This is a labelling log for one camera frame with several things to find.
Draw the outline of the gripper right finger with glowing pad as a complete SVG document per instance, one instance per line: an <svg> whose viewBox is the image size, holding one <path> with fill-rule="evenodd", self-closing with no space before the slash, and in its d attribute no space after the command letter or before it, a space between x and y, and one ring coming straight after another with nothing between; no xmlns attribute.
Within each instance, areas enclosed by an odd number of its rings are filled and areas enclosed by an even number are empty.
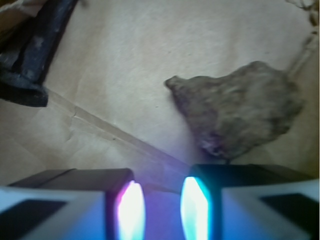
<svg viewBox="0 0 320 240"><path fill-rule="evenodd" d="M317 240L320 181L268 164L195 164L184 179L187 240Z"/></svg>

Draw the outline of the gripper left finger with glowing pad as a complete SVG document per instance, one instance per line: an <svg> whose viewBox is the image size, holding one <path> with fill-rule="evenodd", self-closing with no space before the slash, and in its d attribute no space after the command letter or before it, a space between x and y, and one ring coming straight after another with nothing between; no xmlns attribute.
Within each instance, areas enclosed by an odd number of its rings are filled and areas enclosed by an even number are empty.
<svg viewBox="0 0 320 240"><path fill-rule="evenodd" d="M133 171L46 170L0 188L3 240L142 240L145 198Z"/></svg>

